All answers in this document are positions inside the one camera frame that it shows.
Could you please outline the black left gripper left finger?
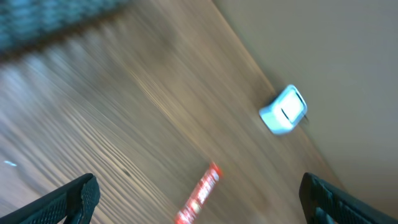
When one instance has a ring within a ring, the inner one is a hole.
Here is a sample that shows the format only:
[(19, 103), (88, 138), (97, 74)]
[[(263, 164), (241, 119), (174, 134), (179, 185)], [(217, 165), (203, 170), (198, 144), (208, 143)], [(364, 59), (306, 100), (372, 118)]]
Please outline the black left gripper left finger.
[(87, 173), (30, 204), (1, 217), (7, 224), (87, 224), (101, 194), (97, 178)]

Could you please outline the red stick sachet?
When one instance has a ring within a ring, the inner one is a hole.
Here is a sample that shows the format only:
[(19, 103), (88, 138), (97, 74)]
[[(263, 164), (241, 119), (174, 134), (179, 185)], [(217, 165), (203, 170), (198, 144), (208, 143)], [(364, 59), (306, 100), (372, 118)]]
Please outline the red stick sachet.
[(197, 183), (185, 205), (178, 211), (175, 224), (192, 224), (201, 213), (208, 197), (222, 178), (223, 173), (218, 165), (210, 163), (209, 168)]

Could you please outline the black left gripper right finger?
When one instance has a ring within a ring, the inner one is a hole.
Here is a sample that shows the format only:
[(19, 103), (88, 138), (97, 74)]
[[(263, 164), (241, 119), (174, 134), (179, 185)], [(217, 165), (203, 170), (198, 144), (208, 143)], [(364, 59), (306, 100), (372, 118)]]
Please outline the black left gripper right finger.
[(302, 177), (299, 199), (307, 223), (397, 224), (395, 218), (309, 172)]

